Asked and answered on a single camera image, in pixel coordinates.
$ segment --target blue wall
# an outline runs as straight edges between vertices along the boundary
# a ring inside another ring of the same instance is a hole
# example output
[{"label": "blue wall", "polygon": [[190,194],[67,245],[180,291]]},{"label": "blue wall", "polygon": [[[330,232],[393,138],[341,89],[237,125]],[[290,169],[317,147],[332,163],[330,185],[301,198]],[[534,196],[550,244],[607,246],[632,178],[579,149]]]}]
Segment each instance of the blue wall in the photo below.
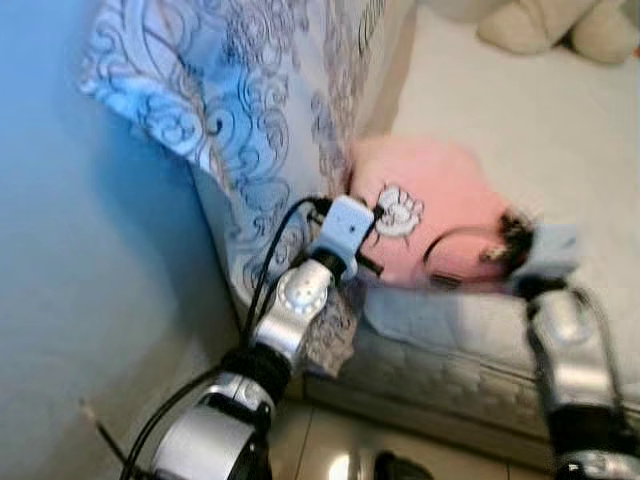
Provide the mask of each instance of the blue wall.
[{"label": "blue wall", "polygon": [[188,171],[76,90],[93,9],[0,3],[3,479],[107,475],[78,397],[130,439],[235,340]]}]

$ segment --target beige plush toy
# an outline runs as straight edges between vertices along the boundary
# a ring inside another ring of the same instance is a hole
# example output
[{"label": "beige plush toy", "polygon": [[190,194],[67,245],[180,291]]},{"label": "beige plush toy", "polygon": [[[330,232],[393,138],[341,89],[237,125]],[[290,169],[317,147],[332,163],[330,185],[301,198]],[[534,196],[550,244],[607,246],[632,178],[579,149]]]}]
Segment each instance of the beige plush toy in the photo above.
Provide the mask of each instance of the beige plush toy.
[{"label": "beige plush toy", "polygon": [[624,0],[514,0],[485,18],[478,36],[519,54],[548,50],[567,33],[573,48],[592,60],[621,63],[640,41],[621,11]]}]

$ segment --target pink cushion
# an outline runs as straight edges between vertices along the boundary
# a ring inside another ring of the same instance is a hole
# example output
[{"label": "pink cushion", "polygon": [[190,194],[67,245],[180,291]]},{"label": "pink cushion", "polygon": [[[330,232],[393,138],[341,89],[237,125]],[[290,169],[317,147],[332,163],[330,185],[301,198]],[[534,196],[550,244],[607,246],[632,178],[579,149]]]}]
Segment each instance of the pink cushion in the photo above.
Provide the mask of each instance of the pink cushion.
[{"label": "pink cushion", "polygon": [[[503,275],[502,266],[480,257],[503,245],[499,220],[508,203],[469,152],[429,138],[386,136],[357,141],[350,153],[351,195],[384,209],[362,248],[384,267],[383,283],[428,287],[435,274],[479,285],[480,278]],[[424,263],[429,245],[459,227],[474,229],[447,236]]]}]

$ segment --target blue paisley fabric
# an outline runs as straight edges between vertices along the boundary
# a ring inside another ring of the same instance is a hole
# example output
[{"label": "blue paisley fabric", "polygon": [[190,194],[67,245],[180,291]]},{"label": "blue paisley fabric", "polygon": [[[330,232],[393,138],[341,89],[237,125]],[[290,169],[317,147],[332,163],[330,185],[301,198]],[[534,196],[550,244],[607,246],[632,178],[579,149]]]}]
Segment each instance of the blue paisley fabric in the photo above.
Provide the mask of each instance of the blue paisley fabric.
[{"label": "blue paisley fabric", "polygon": [[[228,199],[220,215],[229,280],[247,303],[288,206],[345,189],[345,147],[372,56],[383,54],[370,44],[388,9],[385,0],[101,5],[80,87],[211,175]],[[295,217],[273,273],[309,238]],[[307,353],[327,372],[351,354],[360,300],[357,288],[333,293],[315,324]]]}]

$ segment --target tiled floor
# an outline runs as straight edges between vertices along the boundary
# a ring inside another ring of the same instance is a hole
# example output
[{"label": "tiled floor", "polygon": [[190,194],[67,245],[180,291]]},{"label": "tiled floor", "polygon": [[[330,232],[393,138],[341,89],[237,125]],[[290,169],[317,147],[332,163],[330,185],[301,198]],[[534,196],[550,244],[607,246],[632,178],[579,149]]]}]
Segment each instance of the tiled floor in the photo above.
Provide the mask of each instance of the tiled floor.
[{"label": "tiled floor", "polygon": [[375,454],[384,449],[423,465],[436,480],[549,480],[421,437],[291,402],[280,411],[271,435],[274,480],[347,480],[341,474],[347,464],[355,462],[371,472]]}]

